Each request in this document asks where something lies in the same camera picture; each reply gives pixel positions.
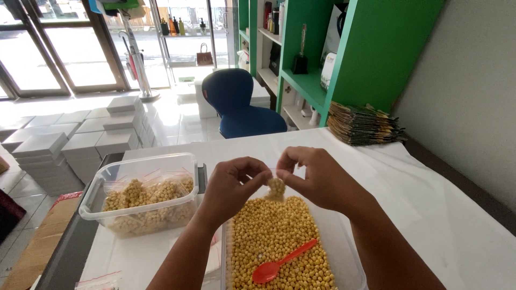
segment white container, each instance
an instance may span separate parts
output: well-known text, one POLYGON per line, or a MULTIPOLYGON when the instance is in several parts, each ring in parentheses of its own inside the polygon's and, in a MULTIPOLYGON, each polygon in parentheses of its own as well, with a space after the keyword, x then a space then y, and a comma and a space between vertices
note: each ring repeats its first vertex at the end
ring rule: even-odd
POLYGON ((197 160, 193 154, 178 153, 156 157, 141 158, 129 161, 115 162, 101 168, 93 178, 93 181, 80 204, 79 214, 86 220, 96 220, 104 227, 110 229, 120 238, 144 235, 162 230, 173 229, 186 225, 195 211, 197 203, 195 196, 199 192, 199 180, 197 176, 197 160), (181 198, 147 204, 121 210, 103 212, 107 197, 108 186, 117 183, 119 187, 125 187, 131 179, 151 181, 162 177, 167 179, 174 176, 174 172, 189 172, 193 178, 193 189, 188 195, 181 198), (142 215, 149 213, 161 214, 167 211, 171 218, 163 220, 160 226, 151 221, 141 221, 142 215), (137 229, 130 233, 118 231, 114 225, 117 222, 130 220, 137 222, 137 229))
MULTIPOLYGON (((249 199, 263 197, 267 192, 257 192, 249 199)), ((322 247, 328 255, 331 271, 335 275, 335 286, 339 290, 364 290, 366 289, 366 277, 362 263, 358 257, 358 253, 352 246, 349 234, 343 224, 339 213, 325 210, 310 202, 308 199, 287 187, 285 197, 298 196, 301 197, 308 205, 310 214, 314 217, 315 224, 319 229, 320 241, 322 247)), ((227 261, 231 258, 231 249, 226 247, 226 241, 231 239, 227 230, 226 223, 222 228, 222 257, 227 261)), ((222 263, 222 279, 221 289, 231 289, 231 285, 226 287, 226 275, 231 263, 227 265, 222 263)))

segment chair backrest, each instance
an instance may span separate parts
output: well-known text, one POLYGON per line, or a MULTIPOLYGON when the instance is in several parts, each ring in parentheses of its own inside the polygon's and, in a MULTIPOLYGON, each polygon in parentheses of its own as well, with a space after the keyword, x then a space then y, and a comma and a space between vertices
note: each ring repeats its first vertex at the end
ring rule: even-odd
POLYGON ((202 94, 223 116, 251 104, 253 77, 243 69, 215 71, 202 81, 202 94))

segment hand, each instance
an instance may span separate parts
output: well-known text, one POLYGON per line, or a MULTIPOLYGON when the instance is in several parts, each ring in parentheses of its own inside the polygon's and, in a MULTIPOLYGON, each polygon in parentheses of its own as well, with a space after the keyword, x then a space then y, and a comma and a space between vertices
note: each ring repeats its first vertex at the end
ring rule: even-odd
POLYGON ((249 197, 271 178, 272 172, 265 163, 252 157, 220 162, 209 178, 196 215, 215 231, 235 216, 249 197))
POLYGON ((348 217, 373 198, 321 148, 287 147, 276 165, 276 175, 315 205, 348 217), (307 167, 304 179, 292 174, 296 164, 307 167))

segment white wall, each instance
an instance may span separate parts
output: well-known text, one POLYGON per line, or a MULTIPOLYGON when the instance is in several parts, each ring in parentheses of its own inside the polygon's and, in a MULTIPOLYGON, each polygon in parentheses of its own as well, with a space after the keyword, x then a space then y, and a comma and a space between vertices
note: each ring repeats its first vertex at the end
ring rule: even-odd
POLYGON ((394 115, 516 212, 516 1, 448 0, 394 115))

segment metal pole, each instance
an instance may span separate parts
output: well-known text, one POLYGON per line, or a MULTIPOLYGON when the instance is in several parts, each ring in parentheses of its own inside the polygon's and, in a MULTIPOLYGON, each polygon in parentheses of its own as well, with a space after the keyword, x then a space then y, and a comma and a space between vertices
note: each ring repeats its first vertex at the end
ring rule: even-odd
POLYGON ((151 90, 149 80, 147 79, 147 74, 145 74, 145 67, 143 65, 140 50, 138 49, 138 43, 136 43, 133 30, 131 29, 131 25, 129 24, 129 16, 126 16, 126 13, 124 13, 124 11, 119 11, 120 17, 122 18, 122 22, 124 24, 125 31, 128 35, 130 57, 133 58, 134 66, 136 68, 136 75, 138 76, 138 84, 140 85, 141 91, 140 99, 142 99, 143 101, 157 98, 159 97, 159 93, 157 91, 151 90))
POLYGON ((215 34, 213 33, 213 18, 212 18, 212 3, 210 0, 206 0, 206 5, 208 6, 208 21, 209 21, 209 32, 211 33, 210 38, 212 40, 212 50, 213 50, 213 63, 215 64, 215 68, 217 68, 217 53, 215 52, 215 34))

